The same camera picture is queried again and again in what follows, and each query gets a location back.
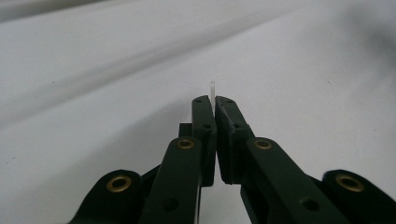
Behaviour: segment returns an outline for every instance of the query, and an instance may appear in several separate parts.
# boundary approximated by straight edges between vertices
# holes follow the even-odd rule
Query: white surface
[[[102,175],[160,163],[211,80],[306,173],[347,169],[396,198],[395,10],[118,0],[7,17],[0,223],[65,223]],[[202,193],[200,223],[249,223],[219,172]]]

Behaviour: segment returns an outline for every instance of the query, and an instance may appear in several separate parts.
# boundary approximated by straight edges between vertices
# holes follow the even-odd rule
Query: hole
[[[192,148],[194,146],[194,142],[188,139],[183,139],[177,142],[177,147],[179,148]]]
[[[335,177],[335,181],[339,186],[343,187],[344,189],[348,189],[355,192],[361,192],[364,190],[363,184],[359,180],[355,179],[350,175],[338,174]]]
[[[270,142],[263,139],[256,140],[254,146],[261,149],[269,149],[272,147]]]
[[[310,198],[300,200],[300,204],[309,211],[316,212],[319,210],[319,204]]]
[[[107,182],[107,190],[113,193],[125,191],[131,186],[132,180],[126,175],[116,175]]]
[[[163,210],[165,210],[166,212],[172,212],[178,208],[178,200],[174,198],[165,199],[163,200],[162,204]]]
[[[356,188],[359,185],[358,183],[356,183],[354,180],[351,179],[342,179],[341,181],[343,182],[343,184],[351,188]]]
[[[124,186],[125,184],[126,184],[126,180],[125,179],[116,179],[115,181],[113,181],[112,187],[113,188],[120,188],[120,187]]]

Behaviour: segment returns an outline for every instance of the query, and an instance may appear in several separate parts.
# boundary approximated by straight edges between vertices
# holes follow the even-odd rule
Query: brass insert
[[[116,175],[107,182],[107,189],[110,192],[118,193],[125,191],[131,186],[132,180],[126,175]]]
[[[194,147],[194,142],[192,142],[189,139],[182,139],[177,142],[177,147],[178,148],[183,148],[183,149],[189,149]]]
[[[344,189],[349,189],[354,192],[362,192],[364,190],[363,184],[350,175],[337,175],[335,181]]]
[[[269,143],[268,141],[265,141],[263,139],[254,141],[254,146],[257,148],[261,148],[261,149],[270,149],[272,147],[271,143]]]

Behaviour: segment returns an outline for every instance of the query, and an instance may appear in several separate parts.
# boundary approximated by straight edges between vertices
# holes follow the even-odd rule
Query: screw hole
[[[191,140],[188,139],[183,139],[177,142],[177,147],[179,148],[192,148],[194,146],[194,142],[192,142]]]
[[[116,175],[107,182],[107,190],[113,193],[125,191],[131,186],[132,180],[126,175]]]
[[[272,147],[270,142],[263,139],[256,140],[254,146],[261,149],[270,149]]]
[[[174,198],[163,200],[163,210],[166,212],[175,211],[178,208],[178,200]]]
[[[335,177],[335,181],[338,183],[338,185],[340,185],[344,189],[348,189],[355,192],[361,192],[364,190],[363,184],[359,180],[353,178],[350,175],[339,174]]]
[[[311,212],[316,212],[319,210],[319,204],[310,198],[305,198],[300,200],[300,204]]]

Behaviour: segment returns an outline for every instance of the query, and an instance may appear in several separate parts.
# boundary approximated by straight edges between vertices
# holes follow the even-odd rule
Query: black plastic part
[[[150,171],[142,175],[142,191],[145,197],[149,196],[151,192],[152,184],[154,183],[155,177],[157,177],[157,173],[160,170],[161,165],[158,165],[152,168]]]
[[[241,184],[244,173],[242,157],[246,141],[254,137],[236,102],[216,97],[218,126],[218,158],[221,178],[226,184]]]
[[[244,176],[241,185],[241,198],[247,209],[247,214],[252,224],[265,224],[268,221],[270,207],[260,193],[251,175]]]
[[[323,176],[322,185],[353,223],[396,223],[396,202],[360,175],[330,171]]]
[[[120,192],[110,191],[107,184],[116,176],[129,177],[129,188]],[[143,200],[140,175],[132,171],[114,171],[104,175],[93,186],[69,224],[136,223]]]
[[[247,140],[247,172],[268,202],[270,223],[348,223],[344,215],[274,141]]]
[[[169,144],[138,223],[197,223],[201,155],[196,138],[179,137]]]
[[[191,123],[181,123],[178,136],[192,136],[202,144],[202,187],[213,186],[216,164],[217,127],[207,95],[191,102]]]
[[[192,124],[191,123],[181,123],[178,126],[178,136],[179,137],[192,137]]]

